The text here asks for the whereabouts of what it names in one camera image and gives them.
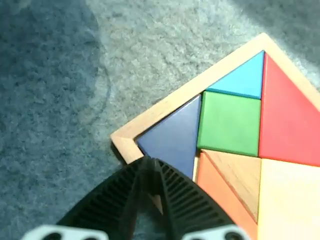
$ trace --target puzzle piece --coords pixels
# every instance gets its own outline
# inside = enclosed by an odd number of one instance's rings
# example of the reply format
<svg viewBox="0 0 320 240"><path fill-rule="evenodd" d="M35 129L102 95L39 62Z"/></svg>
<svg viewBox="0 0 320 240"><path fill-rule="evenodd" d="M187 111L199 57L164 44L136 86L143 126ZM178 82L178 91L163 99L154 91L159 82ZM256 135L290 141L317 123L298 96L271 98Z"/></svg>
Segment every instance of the puzzle piece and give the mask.
<svg viewBox="0 0 320 240"><path fill-rule="evenodd" d="M256 222L203 152L200 153L196 183L229 215L235 224L248 233L252 240L257 239Z"/></svg>
<svg viewBox="0 0 320 240"><path fill-rule="evenodd" d="M197 147L258 156L260 106L258 99L205 91Z"/></svg>
<svg viewBox="0 0 320 240"><path fill-rule="evenodd" d="M261 159L221 151L202 149L229 187L258 221Z"/></svg>
<svg viewBox="0 0 320 240"><path fill-rule="evenodd" d="M264 70L262 51L208 87L207 91L261 99Z"/></svg>
<svg viewBox="0 0 320 240"><path fill-rule="evenodd" d="M259 157L320 166L320 112L265 54Z"/></svg>
<svg viewBox="0 0 320 240"><path fill-rule="evenodd" d="M192 179L200 109L199 95L138 137L138 146Z"/></svg>
<svg viewBox="0 0 320 240"><path fill-rule="evenodd" d="M262 159L259 240L318 239L320 167Z"/></svg>

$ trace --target wooden puzzle frame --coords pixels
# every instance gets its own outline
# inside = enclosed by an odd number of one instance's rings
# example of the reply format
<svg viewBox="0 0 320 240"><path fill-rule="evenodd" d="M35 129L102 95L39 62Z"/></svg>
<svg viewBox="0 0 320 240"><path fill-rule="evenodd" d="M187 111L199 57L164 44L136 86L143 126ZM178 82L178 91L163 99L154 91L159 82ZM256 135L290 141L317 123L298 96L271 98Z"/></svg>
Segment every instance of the wooden puzzle frame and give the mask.
<svg viewBox="0 0 320 240"><path fill-rule="evenodd" d="M261 51L265 51L275 61L305 97L320 111L320 93L276 43L266 33L261 33L113 132L111 140L125 162L129 164L144 155L135 142L136 137ZM197 161L194 164L194 173L196 169Z"/></svg>

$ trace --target natural wood tangram piece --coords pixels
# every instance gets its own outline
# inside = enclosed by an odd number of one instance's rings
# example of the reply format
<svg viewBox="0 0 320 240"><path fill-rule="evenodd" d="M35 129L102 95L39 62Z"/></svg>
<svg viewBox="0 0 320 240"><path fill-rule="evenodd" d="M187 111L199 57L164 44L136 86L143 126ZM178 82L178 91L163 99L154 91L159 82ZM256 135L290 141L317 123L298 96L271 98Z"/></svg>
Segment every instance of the natural wood tangram piece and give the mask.
<svg viewBox="0 0 320 240"><path fill-rule="evenodd" d="M147 154L192 178L252 239L295 240L317 238L319 123L319 92L262 33L111 139L127 163Z"/></svg>
<svg viewBox="0 0 320 240"><path fill-rule="evenodd" d="M218 169L229 187L258 221L261 159L227 152L202 150Z"/></svg>
<svg viewBox="0 0 320 240"><path fill-rule="evenodd" d="M246 230L252 240L257 239L257 223L203 152L199 158L196 183L220 205L235 224Z"/></svg>

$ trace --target blue triangle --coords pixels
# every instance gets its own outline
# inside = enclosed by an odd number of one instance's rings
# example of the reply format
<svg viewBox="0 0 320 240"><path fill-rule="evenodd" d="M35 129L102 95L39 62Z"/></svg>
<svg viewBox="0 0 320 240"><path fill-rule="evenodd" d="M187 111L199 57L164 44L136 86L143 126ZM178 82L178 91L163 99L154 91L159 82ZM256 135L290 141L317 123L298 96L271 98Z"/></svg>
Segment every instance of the blue triangle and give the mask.
<svg viewBox="0 0 320 240"><path fill-rule="evenodd" d="M207 91L261 99L265 51L229 72Z"/></svg>
<svg viewBox="0 0 320 240"><path fill-rule="evenodd" d="M192 179L200 111L201 96L198 95L138 137L141 151Z"/></svg>

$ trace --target carpet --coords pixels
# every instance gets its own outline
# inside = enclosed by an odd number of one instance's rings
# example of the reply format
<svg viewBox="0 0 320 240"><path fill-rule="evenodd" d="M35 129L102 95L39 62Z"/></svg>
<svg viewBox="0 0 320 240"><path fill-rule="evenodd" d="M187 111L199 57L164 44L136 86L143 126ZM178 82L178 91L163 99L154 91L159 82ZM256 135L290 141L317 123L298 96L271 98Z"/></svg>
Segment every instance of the carpet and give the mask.
<svg viewBox="0 0 320 240"><path fill-rule="evenodd" d="M0 0L0 238L121 168L110 134L261 32L320 89L317 0ZM161 224L142 207L134 239Z"/></svg>

